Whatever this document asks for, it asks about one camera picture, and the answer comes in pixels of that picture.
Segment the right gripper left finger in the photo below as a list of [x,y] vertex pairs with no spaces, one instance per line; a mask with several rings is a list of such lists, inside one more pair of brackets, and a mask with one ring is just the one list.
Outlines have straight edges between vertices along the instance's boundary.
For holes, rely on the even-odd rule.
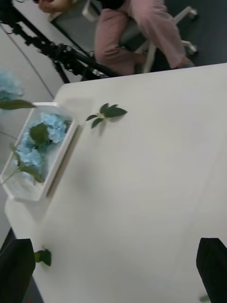
[[35,269],[30,239],[13,240],[0,254],[0,302],[21,303]]

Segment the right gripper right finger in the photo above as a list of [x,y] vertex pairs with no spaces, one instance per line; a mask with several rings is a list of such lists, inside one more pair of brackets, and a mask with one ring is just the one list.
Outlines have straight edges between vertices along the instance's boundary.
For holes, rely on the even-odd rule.
[[212,303],[227,301],[227,248],[218,238],[201,238],[196,267]]

